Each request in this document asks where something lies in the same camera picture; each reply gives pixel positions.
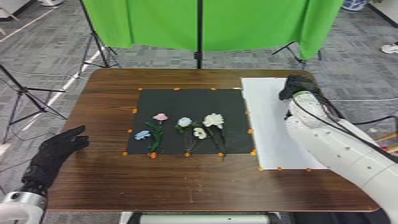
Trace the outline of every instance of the white flower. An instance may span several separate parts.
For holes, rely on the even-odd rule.
[[[220,129],[222,129],[222,124],[223,124],[223,118],[222,118],[222,115],[220,114],[209,114],[206,117],[204,117],[204,121],[202,121],[202,124],[206,127],[209,127],[211,125],[214,125]]]
[[[193,129],[193,136],[198,138],[198,139],[204,139],[207,137],[207,134],[202,130],[202,128],[195,128]]]
[[[191,120],[190,120],[190,118],[188,118],[188,117],[182,117],[182,118],[177,120],[177,126],[179,126],[181,128],[186,128],[186,127],[190,126],[190,124],[191,124]]]

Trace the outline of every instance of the white paper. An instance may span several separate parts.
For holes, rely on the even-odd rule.
[[[275,170],[277,167],[325,169],[287,134],[287,103],[278,100],[284,82],[285,78],[241,79],[259,167],[264,170]]]

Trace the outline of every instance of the black mat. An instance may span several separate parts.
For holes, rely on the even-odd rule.
[[[150,140],[134,140],[134,134],[149,130],[145,122],[152,116],[165,113],[168,120],[163,122],[163,141],[158,149],[161,154],[182,154],[182,135],[174,128],[181,117],[202,122],[211,113],[223,116],[225,153],[248,153],[253,148],[252,136],[246,133],[248,122],[245,115],[245,101],[241,90],[186,89],[186,90],[142,90],[138,98],[138,112],[133,118],[131,136],[127,140],[127,153],[145,154]],[[216,154],[218,150],[209,139],[200,142],[193,154]]]

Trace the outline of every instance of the green screen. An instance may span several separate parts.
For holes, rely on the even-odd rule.
[[[83,0],[106,46],[195,50],[197,0]],[[277,47],[296,41],[309,59],[342,0],[204,0],[204,51]]]

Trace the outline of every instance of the blue flower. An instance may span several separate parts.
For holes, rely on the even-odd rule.
[[[147,130],[134,134],[134,140],[145,139],[145,137],[150,137],[150,132]]]

